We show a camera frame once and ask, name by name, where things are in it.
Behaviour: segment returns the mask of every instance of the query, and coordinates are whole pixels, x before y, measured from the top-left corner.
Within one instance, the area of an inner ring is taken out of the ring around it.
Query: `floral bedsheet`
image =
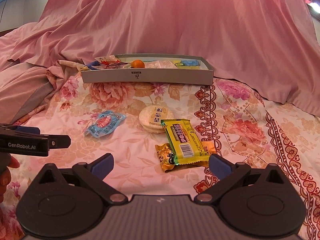
[[[19,239],[15,206],[45,163],[59,168],[91,162],[106,152],[115,167],[105,181],[124,194],[196,194],[217,182],[208,168],[164,173],[155,144],[164,134],[150,134],[138,115],[150,104],[168,106],[177,118],[187,118],[201,140],[214,140],[217,152],[235,163],[254,168],[277,163],[300,194],[308,210],[300,236],[320,238],[320,120],[293,105],[261,98],[248,86],[214,79],[211,86],[160,83],[83,84],[80,73],[71,77],[52,98],[48,108],[24,125],[46,134],[68,134],[69,149],[51,150],[49,157],[16,157],[21,167],[12,170],[12,182],[0,205],[0,239]],[[85,127],[105,110],[126,115],[125,121],[105,137],[84,136]]]

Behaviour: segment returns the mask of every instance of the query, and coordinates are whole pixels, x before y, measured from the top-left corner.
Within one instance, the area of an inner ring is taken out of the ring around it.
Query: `gray ribbed surface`
[[[114,206],[93,230],[74,240],[249,240],[220,221],[209,206],[186,195],[136,195],[127,205]],[[299,240],[298,236],[283,240]],[[27,236],[24,240],[35,240]]]

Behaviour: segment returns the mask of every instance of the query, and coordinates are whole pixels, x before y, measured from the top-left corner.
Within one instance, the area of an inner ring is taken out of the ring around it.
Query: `gray fabric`
[[[39,87],[20,108],[15,117],[12,119],[11,123],[14,123],[19,118],[25,116],[26,114],[34,110],[36,107],[38,107],[41,104],[41,102],[45,99],[45,97],[49,95],[52,91],[53,86],[49,81],[42,87]]]

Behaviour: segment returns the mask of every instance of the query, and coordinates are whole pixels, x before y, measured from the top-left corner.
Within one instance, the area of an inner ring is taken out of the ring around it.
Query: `blue candy wrapper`
[[[117,114],[111,110],[104,111],[99,114],[98,119],[94,124],[90,125],[85,130],[84,135],[93,135],[95,138],[99,138],[106,134],[112,133],[122,120],[125,119],[125,115]]]

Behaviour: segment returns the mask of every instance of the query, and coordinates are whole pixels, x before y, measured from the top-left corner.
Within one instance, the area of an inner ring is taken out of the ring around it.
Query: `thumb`
[[[8,167],[16,169],[16,168],[20,167],[20,163],[18,162],[18,160],[15,157],[11,156],[11,162],[9,163]]]

